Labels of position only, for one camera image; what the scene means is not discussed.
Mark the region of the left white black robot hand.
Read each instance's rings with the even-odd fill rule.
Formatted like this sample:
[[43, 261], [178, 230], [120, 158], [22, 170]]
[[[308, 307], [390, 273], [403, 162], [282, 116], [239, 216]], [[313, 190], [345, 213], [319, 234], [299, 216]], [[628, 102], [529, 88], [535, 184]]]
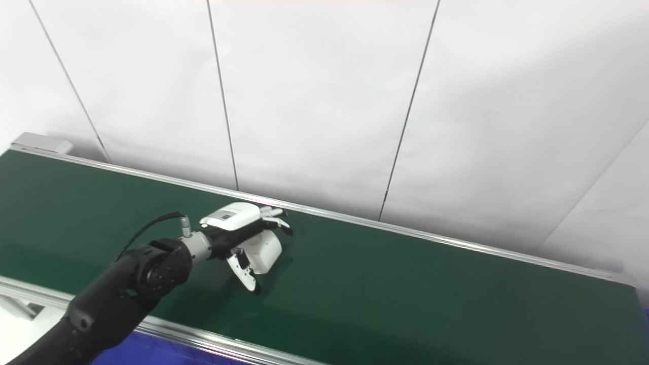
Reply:
[[268, 273], [282, 253], [274, 231], [294, 235], [286, 215], [276, 206], [235, 202], [202, 218], [199, 231], [208, 238], [210, 257], [227, 261], [243, 286], [260, 295], [257, 276]]

